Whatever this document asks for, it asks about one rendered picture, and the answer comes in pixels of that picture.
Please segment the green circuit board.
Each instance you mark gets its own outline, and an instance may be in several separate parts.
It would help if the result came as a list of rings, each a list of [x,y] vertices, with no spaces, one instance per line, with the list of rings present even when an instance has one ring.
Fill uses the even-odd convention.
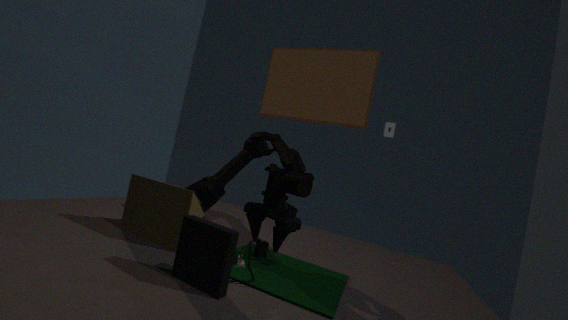
[[[256,258],[253,256],[255,246],[251,244],[249,258],[254,280],[240,283],[333,319],[348,275],[269,249],[266,258]],[[250,281],[253,278],[248,256],[249,244],[235,250],[230,279]]]

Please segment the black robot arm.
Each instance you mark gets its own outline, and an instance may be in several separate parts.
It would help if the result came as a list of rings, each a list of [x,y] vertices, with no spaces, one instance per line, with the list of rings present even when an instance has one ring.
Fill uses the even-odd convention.
[[[269,149],[266,141],[270,141],[273,149]],[[266,188],[286,192],[306,198],[311,194],[314,176],[305,173],[306,168],[295,149],[290,149],[279,134],[265,131],[255,132],[245,141],[243,150],[229,161],[214,176],[203,179],[184,188],[193,191],[203,212],[210,209],[225,194],[225,185],[238,174],[252,159],[268,156],[277,151],[284,167],[270,164],[265,168],[269,171]]]

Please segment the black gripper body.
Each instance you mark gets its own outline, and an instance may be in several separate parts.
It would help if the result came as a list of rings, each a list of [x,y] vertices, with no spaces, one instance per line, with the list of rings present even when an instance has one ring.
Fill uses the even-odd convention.
[[[291,215],[281,215],[284,200],[288,200],[286,192],[276,191],[266,188],[262,191],[264,195],[263,204],[247,202],[244,212],[253,216],[266,216],[275,220],[275,225],[283,230],[300,230],[301,220]],[[269,213],[269,214],[268,214]]]

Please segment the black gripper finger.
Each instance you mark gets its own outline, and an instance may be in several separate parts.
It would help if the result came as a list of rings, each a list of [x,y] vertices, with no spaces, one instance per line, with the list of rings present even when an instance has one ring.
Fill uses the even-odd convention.
[[[246,213],[245,215],[247,216],[250,225],[253,241],[256,241],[259,235],[262,221],[266,218],[266,216],[253,216],[248,213]]]
[[[273,252],[277,253],[285,238],[296,230],[283,230],[279,227],[273,227]]]

